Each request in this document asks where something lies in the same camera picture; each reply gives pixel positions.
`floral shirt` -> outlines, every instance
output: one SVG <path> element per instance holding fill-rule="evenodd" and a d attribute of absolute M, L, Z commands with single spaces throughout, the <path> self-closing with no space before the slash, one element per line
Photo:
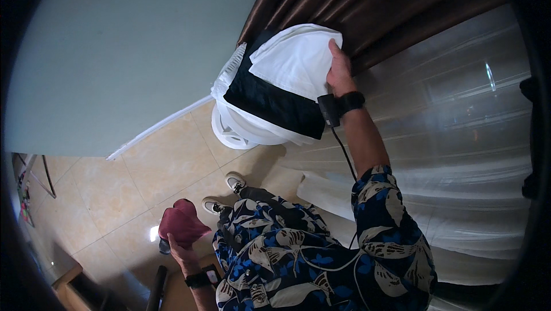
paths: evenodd
<path fill-rule="evenodd" d="M 436 284 L 432 255 L 389 166 L 368 170 L 352 188 L 359 249 L 333 239 L 313 206 L 273 200 L 299 212 L 305 225 L 286 227 L 268 203 L 239 200 L 213 240 L 225 272 L 216 291 L 220 310 L 428 307 Z"/>

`maroon cloth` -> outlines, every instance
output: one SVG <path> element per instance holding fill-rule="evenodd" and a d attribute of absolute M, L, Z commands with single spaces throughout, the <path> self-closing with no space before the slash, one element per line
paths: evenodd
<path fill-rule="evenodd" d="M 178 245 L 184 249 L 190 249 L 192 244 L 209 232 L 210 227 L 197 218 L 195 205 L 186 199 L 179 199 L 173 208 L 167 208 L 159 224 L 159 237 L 169 240 L 167 234 L 172 233 Z"/>

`sneaker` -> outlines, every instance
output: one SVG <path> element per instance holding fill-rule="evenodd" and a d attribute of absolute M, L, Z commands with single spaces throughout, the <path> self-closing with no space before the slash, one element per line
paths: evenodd
<path fill-rule="evenodd" d="M 220 215 L 220 213 L 222 213 L 222 210 L 224 210 L 224 208 L 231 207 L 230 205 L 221 203 L 215 197 L 205 197 L 201 202 L 201 204 L 203 205 L 203 208 L 205 211 L 215 215 Z"/>
<path fill-rule="evenodd" d="M 226 184 L 235 194 L 238 194 L 247 185 L 247 182 L 237 172 L 230 172 L 226 175 Z"/>

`brown curtain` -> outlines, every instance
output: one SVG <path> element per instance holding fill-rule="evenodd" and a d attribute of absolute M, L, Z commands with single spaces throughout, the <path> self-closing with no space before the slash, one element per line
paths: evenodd
<path fill-rule="evenodd" d="M 256 0 L 238 44 L 266 28 L 314 23 L 341 31 L 354 74 L 506 0 Z"/>

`shoe lace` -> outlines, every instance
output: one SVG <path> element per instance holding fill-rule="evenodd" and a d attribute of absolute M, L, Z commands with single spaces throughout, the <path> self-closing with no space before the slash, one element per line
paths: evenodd
<path fill-rule="evenodd" d="M 219 204 L 214 204 L 214 206 L 212 206 L 212 210 L 215 211 L 215 212 L 221 212 L 222 211 L 222 207 L 220 207 Z"/>
<path fill-rule="evenodd" d="M 241 183 L 236 183 L 234 187 L 234 194 L 238 194 L 243 188 L 244 186 L 241 185 Z"/>

